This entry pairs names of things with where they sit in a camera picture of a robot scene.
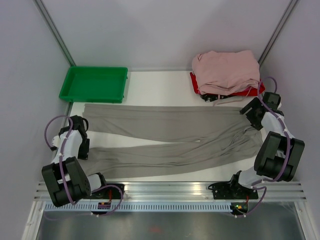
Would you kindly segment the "grey trousers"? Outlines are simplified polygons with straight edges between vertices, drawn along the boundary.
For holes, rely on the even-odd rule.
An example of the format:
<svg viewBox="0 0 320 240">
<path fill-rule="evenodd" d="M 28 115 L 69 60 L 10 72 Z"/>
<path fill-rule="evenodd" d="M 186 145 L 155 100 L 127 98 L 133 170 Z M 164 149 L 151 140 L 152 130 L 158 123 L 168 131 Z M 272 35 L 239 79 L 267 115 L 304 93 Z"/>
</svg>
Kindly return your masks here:
<svg viewBox="0 0 320 240">
<path fill-rule="evenodd" d="M 93 147 L 80 162 L 107 179 L 185 174 L 256 156 L 263 144 L 238 107 L 87 104 L 89 130 L 155 141 L 154 145 Z"/>
</svg>

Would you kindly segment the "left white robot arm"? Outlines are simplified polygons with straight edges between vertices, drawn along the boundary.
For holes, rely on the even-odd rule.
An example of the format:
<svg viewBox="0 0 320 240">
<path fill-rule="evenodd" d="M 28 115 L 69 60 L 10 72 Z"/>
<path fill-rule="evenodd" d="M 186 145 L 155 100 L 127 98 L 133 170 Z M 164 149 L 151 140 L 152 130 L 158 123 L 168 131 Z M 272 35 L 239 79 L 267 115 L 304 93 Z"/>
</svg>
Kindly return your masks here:
<svg viewBox="0 0 320 240">
<path fill-rule="evenodd" d="M 86 175 L 79 163 L 89 156 L 88 129 L 88 120 L 78 115 L 71 116 L 68 126 L 58 133 L 58 146 L 49 146 L 56 155 L 51 164 L 42 168 L 41 174 L 55 207 L 75 205 L 92 194 L 102 199 L 109 193 L 103 175 L 99 172 Z"/>
</svg>

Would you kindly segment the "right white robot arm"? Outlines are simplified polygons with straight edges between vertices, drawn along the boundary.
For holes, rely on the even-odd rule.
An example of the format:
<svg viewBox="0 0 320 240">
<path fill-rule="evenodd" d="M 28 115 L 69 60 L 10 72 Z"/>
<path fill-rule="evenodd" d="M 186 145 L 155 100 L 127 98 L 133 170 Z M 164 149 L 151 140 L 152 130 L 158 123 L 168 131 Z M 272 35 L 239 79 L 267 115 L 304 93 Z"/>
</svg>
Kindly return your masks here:
<svg viewBox="0 0 320 240">
<path fill-rule="evenodd" d="M 280 103 L 279 94 L 265 92 L 240 110 L 252 127 L 265 130 L 266 137 L 253 167 L 233 175 L 234 182 L 227 189 L 233 198 L 240 198 L 246 188 L 253 189 L 262 182 L 290 182 L 295 176 L 305 143 L 288 130 L 284 114 L 278 110 Z"/>
</svg>

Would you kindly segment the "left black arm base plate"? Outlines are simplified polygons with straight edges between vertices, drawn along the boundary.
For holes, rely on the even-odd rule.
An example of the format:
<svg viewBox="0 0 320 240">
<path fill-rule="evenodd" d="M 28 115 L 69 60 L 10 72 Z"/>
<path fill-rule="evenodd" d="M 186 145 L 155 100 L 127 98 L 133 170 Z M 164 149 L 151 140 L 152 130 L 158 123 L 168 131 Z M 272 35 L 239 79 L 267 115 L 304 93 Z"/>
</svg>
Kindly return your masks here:
<svg viewBox="0 0 320 240">
<path fill-rule="evenodd" d="M 105 187 L 98 188 L 92 193 L 98 199 L 120 200 L 125 193 L 125 185 L 122 183 L 107 183 Z"/>
</svg>

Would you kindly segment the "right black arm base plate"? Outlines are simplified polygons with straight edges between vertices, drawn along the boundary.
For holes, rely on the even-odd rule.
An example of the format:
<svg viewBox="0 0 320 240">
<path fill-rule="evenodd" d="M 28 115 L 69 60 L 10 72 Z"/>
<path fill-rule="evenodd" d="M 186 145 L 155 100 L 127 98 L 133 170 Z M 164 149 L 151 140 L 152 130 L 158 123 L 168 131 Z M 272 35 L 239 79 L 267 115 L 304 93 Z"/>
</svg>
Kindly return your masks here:
<svg viewBox="0 0 320 240">
<path fill-rule="evenodd" d="M 257 200 L 258 193 L 238 183 L 216 182 L 208 186 L 215 200 Z"/>
</svg>

